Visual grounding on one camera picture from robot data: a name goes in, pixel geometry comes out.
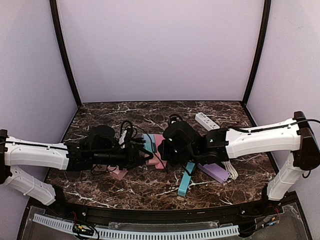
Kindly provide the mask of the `small teal adapter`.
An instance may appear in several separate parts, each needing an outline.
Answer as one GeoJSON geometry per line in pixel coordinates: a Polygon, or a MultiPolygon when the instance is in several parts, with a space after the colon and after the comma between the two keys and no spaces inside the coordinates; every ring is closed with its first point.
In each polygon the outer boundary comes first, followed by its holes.
{"type": "Polygon", "coordinates": [[[141,135],[142,139],[145,141],[144,143],[144,148],[150,152],[152,152],[152,149],[151,149],[151,139],[149,137],[149,134],[146,134],[146,133],[143,133],[141,135]]]}

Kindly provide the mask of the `pink cube socket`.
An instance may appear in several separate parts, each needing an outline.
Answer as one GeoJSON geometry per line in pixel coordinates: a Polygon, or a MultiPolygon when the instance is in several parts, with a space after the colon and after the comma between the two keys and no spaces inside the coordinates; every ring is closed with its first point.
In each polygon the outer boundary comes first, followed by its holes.
{"type": "Polygon", "coordinates": [[[118,166],[116,167],[108,166],[107,170],[111,177],[119,181],[122,180],[125,177],[125,175],[128,173],[127,169],[120,170],[118,166]]]}

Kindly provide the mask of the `pink power strip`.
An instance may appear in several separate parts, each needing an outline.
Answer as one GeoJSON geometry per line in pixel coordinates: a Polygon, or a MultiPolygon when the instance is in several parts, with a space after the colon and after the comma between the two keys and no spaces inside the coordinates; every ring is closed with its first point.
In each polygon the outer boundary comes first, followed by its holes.
{"type": "Polygon", "coordinates": [[[158,150],[158,146],[162,143],[164,140],[164,137],[161,134],[153,134],[156,141],[156,149],[157,152],[153,153],[154,157],[146,162],[147,166],[154,166],[156,169],[161,170],[164,169],[164,167],[167,165],[166,160],[162,160],[160,151],[158,150]]]}

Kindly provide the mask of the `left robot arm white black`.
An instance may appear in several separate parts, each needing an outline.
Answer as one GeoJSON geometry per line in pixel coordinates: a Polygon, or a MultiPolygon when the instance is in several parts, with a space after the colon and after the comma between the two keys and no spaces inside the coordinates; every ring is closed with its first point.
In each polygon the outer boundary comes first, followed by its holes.
{"type": "Polygon", "coordinates": [[[63,171],[91,170],[95,165],[130,170],[153,158],[143,146],[144,140],[133,138],[132,127],[116,138],[107,125],[92,127],[81,142],[41,143],[21,140],[0,131],[0,183],[36,199],[45,206],[62,207],[66,200],[61,187],[44,183],[26,173],[21,166],[38,166],[63,171]]]}

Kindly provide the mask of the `light blue adapter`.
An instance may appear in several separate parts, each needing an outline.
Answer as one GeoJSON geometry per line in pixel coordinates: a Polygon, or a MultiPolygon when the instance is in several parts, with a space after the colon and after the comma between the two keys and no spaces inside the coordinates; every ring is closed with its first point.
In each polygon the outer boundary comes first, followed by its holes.
{"type": "Polygon", "coordinates": [[[149,134],[149,138],[150,138],[151,150],[153,153],[156,153],[157,152],[157,145],[156,145],[155,136],[153,134],[149,134]]]}

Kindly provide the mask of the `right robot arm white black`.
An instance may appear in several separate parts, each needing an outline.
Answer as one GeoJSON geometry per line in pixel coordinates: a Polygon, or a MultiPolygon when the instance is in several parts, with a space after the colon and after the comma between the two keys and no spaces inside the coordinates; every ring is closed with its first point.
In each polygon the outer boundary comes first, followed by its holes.
{"type": "Polygon", "coordinates": [[[292,185],[307,171],[320,165],[320,149],[303,112],[296,111],[285,121],[249,128],[210,129],[200,135],[186,121],[169,121],[158,146],[162,160],[196,165],[226,162],[242,156],[289,151],[285,164],[268,183],[268,201],[279,202],[292,185]]]}

